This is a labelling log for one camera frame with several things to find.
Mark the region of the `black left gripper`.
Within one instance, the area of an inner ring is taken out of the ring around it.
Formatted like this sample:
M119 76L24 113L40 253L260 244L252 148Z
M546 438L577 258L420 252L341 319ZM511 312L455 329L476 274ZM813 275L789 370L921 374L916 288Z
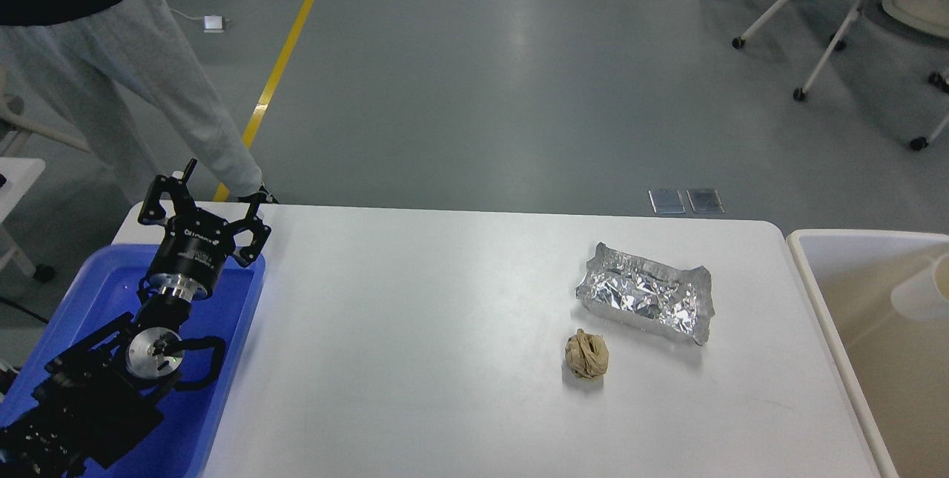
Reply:
M239 197L246 202L246 215L228 222L194 204L188 181L199 161L190 160L179 176L157 175L140 205L140 225L160 225L164 237L145 274L145 287L170 291L177 298L210 298L232 258L241 268L257 261L271 235L271 227L258 216L261 205L270 204L270 192ZM162 198L172 202L175 214L163 208ZM247 245L238 246L237 236L251 233Z

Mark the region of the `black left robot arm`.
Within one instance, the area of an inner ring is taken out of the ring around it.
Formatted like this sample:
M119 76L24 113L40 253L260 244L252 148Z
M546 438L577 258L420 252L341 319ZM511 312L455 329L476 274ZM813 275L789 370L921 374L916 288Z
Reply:
M180 176L153 179L145 246L89 258L2 404L4 477L199 474L257 306L271 228L201 208Z

